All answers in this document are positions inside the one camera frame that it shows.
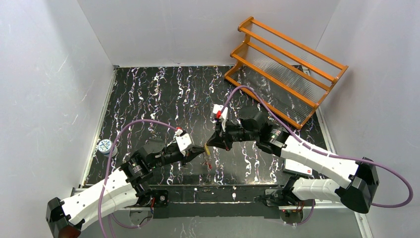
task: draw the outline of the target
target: wire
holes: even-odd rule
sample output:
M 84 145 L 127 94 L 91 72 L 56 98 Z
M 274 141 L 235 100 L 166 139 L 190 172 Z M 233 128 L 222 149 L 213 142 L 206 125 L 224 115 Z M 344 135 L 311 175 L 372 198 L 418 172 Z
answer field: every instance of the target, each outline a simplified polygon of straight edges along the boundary
M 294 212 L 297 212 L 300 206 L 301 206 L 301 202 L 298 202 L 298 206 L 296 207 L 296 209 L 294 210 Z
M 144 220 L 145 219 L 147 219 L 147 218 L 152 218 L 151 216 L 150 217 L 145 217 L 145 218 L 143 218 L 143 220 L 142 220 L 142 222 L 139 224 L 139 226 L 144 222 Z
M 138 225 L 136 225 L 136 226 L 129 226 L 129 225 L 126 225 L 126 224 L 123 224 L 123 223 L 121 223 L 120 221 L 118 221 L 117 220 L 117 218 L 114 216 L 114 214 L 112 213 L 111 214 L 111 217 L 112 217 L 112 219 L 115 221 L 115 223 L 117 223 L 118 225 L 120 225 L 121 227 L 124 227 L 124 228 L 128 228 L 128 229 L 137 229 L 137 228 L 140 228 L 140 227 L 142 227 L 142 226 L 145 226 L 145 225 L 147 225 L 152 219 L 153 219 L 153 216 L 148 216 L 149 218 L 151 218 L 150 220 L 148 220 L 148 221 L 146 221 L 146 223 L 144 223 L 144 224 L 142 224 L 143 223 L 143 221 L 142 221 L 142 223 L 140 223 L 140 224 L 138 224 Z
M 302 207 L 299 211 L 302 211 L 304 206 L 305 206 L 305 201 L 302 202 Z
M 311 216 L 312 216 L 312 213 L 314 213 L 314 208 L 315 208 L 315 199 L 314 200 L 312 200 L 312 207 L 311 207 L 311 211 L 309 212 L 309 215 L 302 221 L 302 222 L 299 222 L 299 223 L 295 223 L 297 226 L 299 226 L 299 225 L 303 225 L 303 224 L 305 224 L 307 221 L 309 221 L 309 218 L 311 218 Z
M 274 119 L 276 119 L 277 122 L 279 122 L 289 133 L 290 135 L 292 135 L 299 143 L 302 143 L 302 139 L 299 138 L 293 131 L 292 129 L 290 129 L 284 122 L 282 122 L 265 104 L 265 102 L 256 94 L 256 92 L 253 90 L 253 88 L 245 86 L 245 85 L 241 85 L 236 87 L 235 89 L 233 89 L 233 91 L 229 94 L 229 97 L 227 98 L 226 102 L 223 104 L 223 108 L 222 108 L 222 112 L 223 110 L 226 108 L 226 106 L 228 105 L 229 101 L 232 99 L 233 94 L 238 91 L 241 88 L 246 88 L 248 90 L 250 90 L 255 97 L 258 99 L 258 101 L 261 103 L 261 105 L 273 116 Z M 310 145 L 306 144 L 306 143 L 302 143 L 303 146 L 305 146 L 308 149 L 312 149 Z M 320 154 L 320 155 L 324 155 L 327 156 L 328 154 L 316 149 L 312 149 L 312 151 Z M 413 188 L 411 187 L 410 183 L 398 172 L 396 172 L 395 170 L 393 170 L 392 168 L 382 165 L 380 163 L 374 162 L 374 161 L 369 161 L 369 160 L 363 160 L 363 159 L 359 159 L 359 158 L 354 158 L 354 157 L 349 157 L 349 156 L 340 156 L 340 155 L 330 155 L 331 158 L 335 158 L 335 159 L 343 159 L 343 160 L 353 160 L 353 161 L 357 161 L 357 162 L 361 162 L 364 164 L 370 164 L 370 165 L 374 165 L 380 168 L 383 168 L 387 171 L 389 171 L 390 173 L 392 173 L 393 175 L 395 175 L 397 178 L 399 178 L 408 188 L 408 198 L 407 200 L 405 200 L 402 203 L 398 203 L 398 204 L 392 204 L 392 205 L 385 205 L 385 204 L 378 204 L 378 203 L 372 203 L 372 206 L 376 206 L 376 207 L 384 207 L 384 208 L 397 208 L 397 207 L 402 207 L 405 206 L 407 204 L 409 204 L 411 202 L 411 200 L 413 199 Z
M 115 232 L 114 232 L 114 228 L 112 227 L 112 222 L 111 222 L 111 215 L 108 215 L 108 225 L 109 225 L 109 229 L 111 230 L 111 234 L 112 237 L 115 238 Z
M 153 205 L 154 204 L 155 204 L 155 198 L 153 198 L 152 204 L 150 205 L 150 212 L 152 213 L 152 215 L 153 215 Z
M 102 187 L 102 191 L 101 191 L 101 194 L 100 194 L 100 196 L 99 196 L 99 202 L 98 202 L 98 220 L 99 220 L 99 226 L 101 227 L 101 230 L 102 230 L 102 235 L 104 235 L 104 237 L 105 238 L 108 238 L 108 236 L 106 235 L 106 232 L 105 232 L 105 229 L 104 229 L 104 224 L 102 223 L 102 211 L 101 211 L 101 208 L 102 208 L 102 199 L 103 199 L 103 197 L 104 197 L 104 192 L 105 192 L 105 186 L 106 186 L 106 182 L 108 181 L 108 176 L 109 176 L 109 169 L 110 169 L 110 167 L 111 167 L 111 160 L 112 160 L 112 151 L 114 150 L 114 147 L 115 147 L 115 145 L 117 144 L 117 142 L 118 142 L 118 139 L 120 138 L 120 136 L 122 135 L 122 133 L 123 132 L 125 132 L 129 127 L 131 127 L 132 125 L 134 125 L 134 124 L 137 124 L 137 123 L 140 123 L 140 122 L 148 122 L 148 123 L 156 123 L 156 124 L 159 124 L 159 125 L 164 125 L 164 126 L 166 126 L 166 127 L 168 127 L 168 128 L 170 128 L 170 129 L 172 129 L 172 130 L 174 130 L 174 131 L 176 131 L 177 129 L 175 128 L 175 127 L 173 127 L 173 126 L 171 126 L 171 125 L 168 125 L 168 124 L 166 124 L 166 123 L 163 123 L 163 122 L 160 122 L 160 121 L 157 121 L 157 120 L 151 120 L 151 119 L 140 119 L 140 120 L 135 120 L 135 121 L 132 121 L 132 122 L 130 122 L 130 123 L 128 123 L 121 131 L 120 131 L 120 133 L 116 136 L 116 138 L 115 138 L 115 140 L 114 140 L 114 142 L 112 143 L 112 145 L 111 145 L 111 150 L 110 150 L 110 152 L 109 152 L 109 156 L 108 156 L 108 162 L 107 162 L 107 164 L 106 164 L 106 171 L 105 171 L 105 179 L 104 179 L 104 185 L 103 185 L 103 187 Z

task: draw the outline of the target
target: white bracket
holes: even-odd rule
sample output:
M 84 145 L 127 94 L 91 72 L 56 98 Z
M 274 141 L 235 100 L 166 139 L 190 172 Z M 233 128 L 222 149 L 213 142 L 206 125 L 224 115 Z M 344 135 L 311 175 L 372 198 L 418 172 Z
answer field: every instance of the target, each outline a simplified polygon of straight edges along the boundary
M 213 107 L 213 111 L 211 112 L 211 118 L 217 118 L 216 115 L 218 112 L 221 112 L 223 109 L 223 105 L 215 104 Z M 226 120 L 227 120 L 227 107 L 221 112 L 220 117 L 218 118 L 222 122 L 222 129 L 225 131 L 226 128 Z
M 181 151 L 184 156 L 187 154 L 186 151 L 194 146 L 193 139 L 188 133 L 185 133 L 182 136 L 176 136 L 175 140 L 178 144 L 179 151 Z

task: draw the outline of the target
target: metal bar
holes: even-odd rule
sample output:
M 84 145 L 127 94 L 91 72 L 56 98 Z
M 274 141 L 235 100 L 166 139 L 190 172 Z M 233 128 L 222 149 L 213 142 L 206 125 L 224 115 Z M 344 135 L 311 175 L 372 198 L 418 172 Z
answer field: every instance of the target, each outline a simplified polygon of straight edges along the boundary
M 321 75 L 322 77 L 326 78 L 327 80 L 333 82 L 334 81 L 334 77 L 332 77 L 331 75 L 329 75 L 328 73 L 320 70 L 319 68 L 313 66 L 312 64 L 300 59 L 297 56 L 294 56 L 293 54 L 285 51 L 284 49 L 280 48 L 279 46 L 276 46 L 275 44 L 271 43 L 270 41 L 264 39 L 263 37 L 255 34 L 254 32 L 251 32 L 245 28 L 241 28 L 241 31 L 244 32 L 245 34 L 250 35 L 252 38 L 255 38 L 256 40 L 260 41 L 261 43 L 275 49 L 276 51 L 278 51 L 279 53 L 282 53 L 283 55 L 287 56 L 288 58 L 292 59 L 293 61 L 307 67 L 308 69 L 312 70 L 313 72 Z
M 114 88 L 114 82 L 115 82 L 116 75 L 117 75 L 117 69 L 114 69 L 114 72 L 112 74 L 111 84 L 108 87 L 108 93 L 107 93 L 106 98 L 105 98 L 104 106 L 102 107 L 101 116 L 99 117 L 100 120 L 99 120 L 98 126 L 97 126 L 96 131 L 95 131 L 94 140 L 92 141 L 92 147 L 91 147 L 91 152 L 89 154 L 88 162 L 87 162 L 87 165 L 85 167 L 85 171 L 83 172 L 83 176 L 82 176 L 82 179 L 81 179 L 81 182 L 80 182 L 81 186 L 84 186 L 86 184 L 86 180 L 87 180 L 88 175 L 89 175 L 89 170 L 90 170 L 91 165 L 92 165 L 93 157 L 95 156 L 96 145 L 98 143 L 99 134 L 101 133 L 102 124 L 105 120 L 105 113 L 106 113 L 106 109 L 108 107 L 109 100 L 111 98 L 112 89 Z
M 346 206 L 344 206 L 343 204 L 341 204 L 339 202 L 332 202 L 332 201 L 326 201 L 326 200 L 321 201 L 321 200 L 315 199 L 315 204 L 316 205 L 315 205 L 314 208 L 317 208 L 317 209 L 320 209 L 320 208 L 322 208 L 322 209 L 326 209 L 326 208 L 328 208 L 328 209 L 330 209 L 330 208 L 335 208 L 335 209 L 345 208 L 345 209 L 348 209 Z M 311 205 L 305 205 L 303 209 L 311 209 L 311 208 L 312 208 Z M 279 206 L 278 209 L 279 210 L 288 210 L 288 209 L 290 209 L 290 206 Z
M 255 20 L 255 19 L 252 19 L 251 22 L 254 23 L 254 24 L 256 24 L 257 26 L 259 26 L 259 27 L 261 27 L 261 28 L 263 28 L 263 29 L 271 32 L 272 34 L 280 37 L 281 39 L 283 39 L 283 40 L 285 40 L 285 41 L 287 41 L 287 42 L 295 45 L 296 47 L 299 47 L 300 49 L 302 49 L 302 50 L 304 50 L 304 51 L 306 51 L 306 52 L 308 52 L 308 53 L 310 53 L 310 54 L 312 54 L 312 55 L 320 58 L 321 60 L 329 63 L 330 65 L 332 65 L 332 66 L 334 66 L 336 68 L 339 68 L 339 69 L 343 69 L 344 68 L 344 65 L 340 64 L 339 62 L 336 62 L 335 60 L 332 60 L 332 59 L 328 58 L 327 56 L 325 56 L 325 55 L 323 55 L 323 54 L 321 54 L 319 52 L 314 51 L 313 49 L 305 46 L 304 44 L 293 40 L 292 38 L 284 35 L 283 33 L 279 32 L 279 31 L 276 31 L 273 28 L 271 28 L 271 27 L 269 27 L 269 26 L 267 26 L 267 25 L 265 25 L 265 24 L 263 24 L 263 23 Z
M 231 82 L 233 85 L 235 86 L 241 86 L 240 83 L 236 82 L 233 78 L 231 78 L 229 75 L 225 75 L 225 78 Z M 241 88 L 242 91 L 244 91 L 246 94 L 248 94 L 249 96 L 251 96 L 253 99 L 255 99 L 257 102 L 258 99 L 257 97 L 248 89 L 246 88 Z M 279 111 L 277 108 L 273 107 L 272 105 L 270 105 L 268 102 L 264 101 L 263 102 L 267 105 L 268 108 L 270 108 L 270 110 L 272 112 L 274 112 L 275 114 L 281 116 L 285 121 L 287 121 L 288 123 L 290 123 L 292 126 L 296 127 L 296 129 L 301 129 L 302 125 L 299 125 L 297 122 L 295 122 L 293 119 L 291 119 L 290 117 L 288 117 L 286 114 L 282 113 L 281 111 Z
M 302 100 L 303 102 L 305 102 L 306 104 L 308 104 L 311 107 L 315 106 L 315 103 L 312 102 L 311 100 L 307 99 L 305 96 L 303 96 L 302 94 L 296 92 L 294 89 L 290 88 L 289 86 L 287 86 L 286 84 L 280 82 L 279 80 L 277 80 L 276 78 L 272 77 L 271 75 L 269 75 L 268 73 L 262 71 L 261 69 L 259 69 L 258 67 L 256 67 L 255 65 L 253 65 L 252 63 L 250 63 L 249 61 L 241 58 L 239 55 L 237 54 L 232 54 L 232 57 L 234 57 L 235 59 L 239 60 L 240 62 L 242 62 L 244 65 L 248 66 L 249 68 L 251 68 L 252 70 L 258 72 L 259 74 L 261 74 L 262 76 L 268 78 L 269 80 L 271 80 L 273 83 L 277 84 L 278 86 L 284 88 L 285 90 L 287 90 L 288 92 L 292 93 L 295 97 L 299 98 L 300 100 Z
M 319 107 L 318 110 L 316 111 L 316 115 L 318 117 L 319 126 L 321 127 L 322 135 L 324 137 L 327 150 L 336 154 L 337 152 L 335 151 L 334 144 L 332 143 L 331 136 L 329 134 L 328 127 L 325 123 L 325 118 L 324 118 L 324 114 L 322 113 L 321 107 Z M 356 216 L 356 221 L 359 225 L 359 230 L 362 234 L 362 238 L 373 238 L 372 231 L 370 230 L 366 215 L 355 212 L 355 216 Z
M 254 49 L 256 49 L 257 51 L 263 53 L 264 55 L 272 58 L 273 60 L 277 61 L 277 63 L 281 64 L 282 66 L 288 68 L 289 70 L 295 72 L 296 74 L 298 74 L 299 76 L 303 77 L 304 79 L 306 79 L 307 81 L 315 84 L 316 86 L 324 89 L 324 90 L 328 90 L 329 87 L 321 82 L 319 82 L 318 80 L 310 77 L 309 75 L 303 73 L 302 71 L 298 70 L 297 68 L 289 65 L 288 63 L 286 63 L 285 61 L 281 60 L 280 58 L 276 57 L 275 55 L 267 52 L 266 50 L 264 50 L 263 48 L 257 46 L 256 44 L 252 43 L 252 42 L 248 42 L 248 45 Z

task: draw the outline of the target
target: black cable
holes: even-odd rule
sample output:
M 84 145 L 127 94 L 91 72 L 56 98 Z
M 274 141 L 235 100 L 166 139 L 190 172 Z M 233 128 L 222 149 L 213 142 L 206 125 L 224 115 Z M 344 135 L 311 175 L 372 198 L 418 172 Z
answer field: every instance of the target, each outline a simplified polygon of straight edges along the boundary
M 145 217 L 145 218 L 143 218 L 142 222 L 139 225 L 141 225 L 147 218 L 152 218 L 152 217 Z

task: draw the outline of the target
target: round container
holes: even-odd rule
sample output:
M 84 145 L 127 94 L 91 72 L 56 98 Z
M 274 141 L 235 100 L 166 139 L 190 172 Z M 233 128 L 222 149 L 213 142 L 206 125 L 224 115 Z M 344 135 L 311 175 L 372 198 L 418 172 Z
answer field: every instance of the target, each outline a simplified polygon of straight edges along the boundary
M 98 143 L 98 150 L 99 150 L 102 154 L 104 154 L 104 155 L 108 156 L 108 155 L 109 155 L 109 152 L 111 151 L 111 145 L 112 145 L 112 141 L 110 141 L 110 140 L 108 140 L 108 139 L 101 140 L 101 141 Z M 112 151 L 112 156 L 114 157 L 114 156 L 117 154 L 117 152 L 118 152 L 118 149 L 117 149 L 117 147 L 115 146 L 115 147 L 114 147 L 114 150 Z

